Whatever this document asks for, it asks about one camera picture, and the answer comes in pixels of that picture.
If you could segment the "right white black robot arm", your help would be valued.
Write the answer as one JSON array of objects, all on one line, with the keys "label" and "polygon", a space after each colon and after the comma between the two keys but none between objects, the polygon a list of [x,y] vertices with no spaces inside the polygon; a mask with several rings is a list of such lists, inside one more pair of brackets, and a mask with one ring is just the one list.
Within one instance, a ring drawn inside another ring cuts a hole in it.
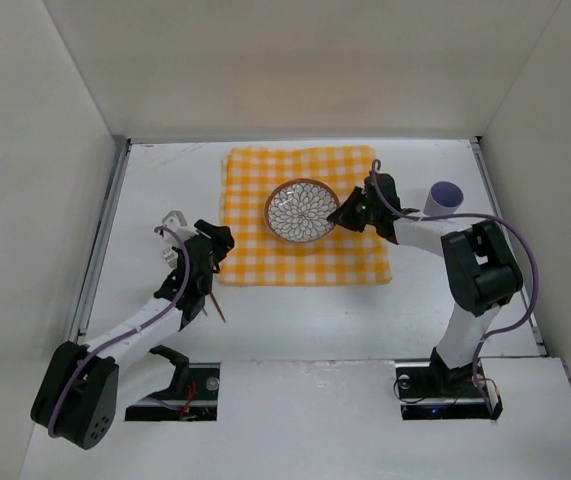
[{"label": "right white black robot arm", "polygon": [[478,369],[477,347],[500,309],[521,290],[523,276],[501,228],[487,214],[427,216],[403,208],[393,177],[372,171],[327,220],[362,233],[376,234],[400,246],[440,257],[454,309],[446,332],[432,350],[426,384],[443,397]]}]

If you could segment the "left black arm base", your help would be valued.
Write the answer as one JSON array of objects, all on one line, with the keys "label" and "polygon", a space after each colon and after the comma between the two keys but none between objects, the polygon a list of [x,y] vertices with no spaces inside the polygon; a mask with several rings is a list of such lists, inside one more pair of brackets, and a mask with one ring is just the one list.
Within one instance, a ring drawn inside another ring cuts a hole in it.
[{"label": "left black arm base", "polygon": [[121,387],[118,411],[128,422],[217,419],[221,365],[193,363],[167,346],[152,348]]}]

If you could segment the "floral patterned bowl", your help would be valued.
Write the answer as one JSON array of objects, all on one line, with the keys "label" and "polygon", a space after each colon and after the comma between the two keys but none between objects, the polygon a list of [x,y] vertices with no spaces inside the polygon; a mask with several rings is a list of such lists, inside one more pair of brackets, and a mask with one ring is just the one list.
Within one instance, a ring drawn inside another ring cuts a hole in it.
[{"label": "floral patterned bowl", "polygon": [[325,183],[300,178],[282,183],[264,203],[263,218],[278,239],[305,244],[326,237],[334,224],[328,217],[340,206],[339,198]]}]

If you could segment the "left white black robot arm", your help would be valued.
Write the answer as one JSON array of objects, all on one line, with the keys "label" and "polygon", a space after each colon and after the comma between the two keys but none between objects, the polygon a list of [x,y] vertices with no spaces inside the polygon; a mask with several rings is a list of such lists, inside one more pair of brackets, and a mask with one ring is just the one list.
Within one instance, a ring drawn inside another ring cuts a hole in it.
[{"label": "left white black robot arm", "polygon": [[129,319],[84,344],[60,344],[49,361],[30,418],[52,438],[89,450],[132,404],[148,399],[183,417],[199,392],[189,358],[163,342],[204,310],[235,240],[229,227],[204,220],[154,231],[172,237],[178,255],[159,289]]}]

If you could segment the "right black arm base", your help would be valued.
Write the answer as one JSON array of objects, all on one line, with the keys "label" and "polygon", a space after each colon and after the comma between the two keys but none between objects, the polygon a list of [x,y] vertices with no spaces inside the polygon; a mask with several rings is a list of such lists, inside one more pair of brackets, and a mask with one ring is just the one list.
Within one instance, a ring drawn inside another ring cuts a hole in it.
[{"label": "right black arm base", "polygon": [[478,367],[474,380],[470,367],[448,378],[430,362],[395,365],[393,392],[405,421],[490,420],[503,413],[503,400],[496,382]]}]

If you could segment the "yellow white checkered cloth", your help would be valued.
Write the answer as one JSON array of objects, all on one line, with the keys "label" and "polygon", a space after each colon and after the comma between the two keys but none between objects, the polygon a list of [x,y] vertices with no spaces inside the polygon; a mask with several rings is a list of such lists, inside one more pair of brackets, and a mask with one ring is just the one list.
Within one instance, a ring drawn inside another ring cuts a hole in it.
[{"label": "yellow white checkered cloth", "polygon": [[235,247],[220,280],[235,286],[382,285],[392,279],[386,242],[373,229],[334,228],[309,243],[277,238],[264,221],[264,205],[281,184],[306,178],[329,186],[340,200],[368,175],[375,151],[367,145],[276,150],[234,148],[223,163],[220,221]]}]

